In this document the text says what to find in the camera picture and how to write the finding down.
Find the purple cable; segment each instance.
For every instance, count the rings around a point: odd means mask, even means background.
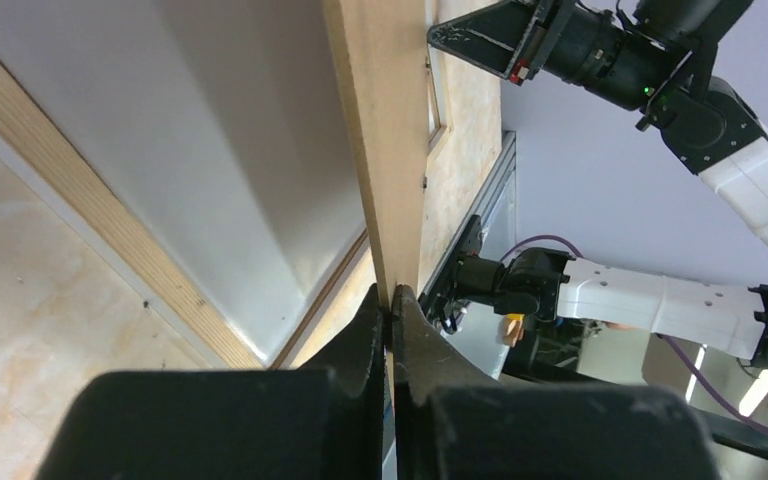
[[[690,357],[688,357],[687,354],[684,353],[684,351],[681,349],[681,347],[678,346],[678,344],[675,342],[675,340],[672,337],[662,335],[661,338],[663,338],[670,345],[670,347],[676,352],[676,355],[678,355],[678,357],[681,359],[682,363],[684,363],[684,366],[687,367],[691,373],[693,373],[693,376],[695,376],[696,379],[699,380],[699,383],[702,385],[702,387],[704,387],[705,390],[709,394],[711,394],[711,397],[713,397],[714,400],[717,401],[717,403],[719,403],[723,408],[725,408],[727,412],[732,414],[734,418],[740,420],[741,422],[749,425],[755,430],[768,436],[768,426],[761,425],[755,420],[752,420],[749,417],[745,417],[741,415],[740,412],[736,408],[734,408],[734,406],[732,406],[732,404],[728,403],[728,401],[725,398],[723,398],[722,395],[720,395],[720,392],[718,392],[714,388],[714,386],[711,385],[711,382],[709,382],[708,379],[705,378],[705,375],[703,375],[702,372],[700,372],[699,369],[696,368],[695,365],[693,365],[693,361],[690,360]]]
[[[558,236],[558,235],[535,235],[533,237],[528,237],[525,240],[517,243],[514,245],[506,254],[502,256],[502,262],[508,259],[509,256],[511,256],[514,253],[518,253],[518,251],[528,245],[529,243],[539,242],[541,240],[551,240],[553,242],[562,243],[565,247],[569,248],[573,255],[579,258],[583,258],[584,255],[581,254],[581,251],[577,248],[575,248],[575,245],[572,244],[569,240],[567,240],[564,237]]]

